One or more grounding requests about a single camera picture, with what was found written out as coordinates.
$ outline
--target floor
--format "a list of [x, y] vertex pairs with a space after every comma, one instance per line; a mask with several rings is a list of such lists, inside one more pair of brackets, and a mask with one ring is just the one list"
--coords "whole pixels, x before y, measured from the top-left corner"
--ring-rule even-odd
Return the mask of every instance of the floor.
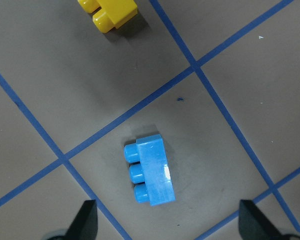
[[[0, 1], [0, 240], [87, 199], [97, 240], [238, 240], [240, 199], [300, 232], [300, 0], [136, 3], [102, 34], [75, 0]], [[155, 133], [176, 201], [151, 207], [123, 147]]]

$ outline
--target yellow toy brick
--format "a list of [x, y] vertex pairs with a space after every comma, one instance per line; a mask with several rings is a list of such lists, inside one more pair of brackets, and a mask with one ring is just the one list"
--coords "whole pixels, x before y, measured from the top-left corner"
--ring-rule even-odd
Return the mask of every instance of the yellow toy brick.
[[87, 13], [101, 8], [93, 15], [92, 21], [104, 34], [112, 28], [120, 28], [138, 13], [138, 7], [133, 0], [78, 0], [78, 2]]

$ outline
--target blue building block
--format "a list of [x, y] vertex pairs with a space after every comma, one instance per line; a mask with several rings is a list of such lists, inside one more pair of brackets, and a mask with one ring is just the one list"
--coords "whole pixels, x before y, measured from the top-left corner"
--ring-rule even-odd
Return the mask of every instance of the blue building block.
[[151, 206], [175, 201], [164, 141], [160, 134], [139, 138], [124, 147], [134, 196], [138, 203], [150, 202]]

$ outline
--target yellow stud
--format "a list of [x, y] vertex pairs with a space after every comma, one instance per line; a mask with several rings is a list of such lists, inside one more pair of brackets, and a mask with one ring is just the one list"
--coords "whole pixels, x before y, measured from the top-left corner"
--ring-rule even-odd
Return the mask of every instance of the yellow stud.
[[102, 33], [120, 28], [138, 13], [134, 0], [78, 0], [87, 13], [97, 10], [92, 21]]

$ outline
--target building block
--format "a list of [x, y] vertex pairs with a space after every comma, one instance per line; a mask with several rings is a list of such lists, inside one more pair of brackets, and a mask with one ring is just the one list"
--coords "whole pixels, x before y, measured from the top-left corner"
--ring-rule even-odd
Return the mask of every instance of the building block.
[[124, 147], [124, 157], [131, 165], [130, 179], [136, 184], [134, 197], [138, 203], [151, 206], [175, 201], [164, 141], [160, 134], [139, 138]]
[[78, 2], [89, 14], [101, 8], [93, 15], [92, 21], [102, 33], [120, 28], [138, 13], [134, 0], [78, 0]]

